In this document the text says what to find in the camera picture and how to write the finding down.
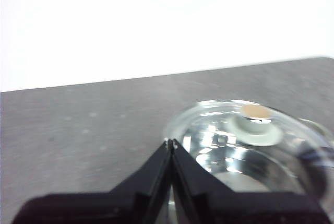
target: gray table surface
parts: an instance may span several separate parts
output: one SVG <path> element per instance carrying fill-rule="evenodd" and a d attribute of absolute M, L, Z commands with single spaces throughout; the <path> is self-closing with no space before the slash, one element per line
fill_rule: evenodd
<path fill-rule="evenodd" d="M 108 191 L 210 99 L 259 102 L 334 132 L 334 60 L 304 60 L 1 94 L 1 223 L 29 198 Z"/>

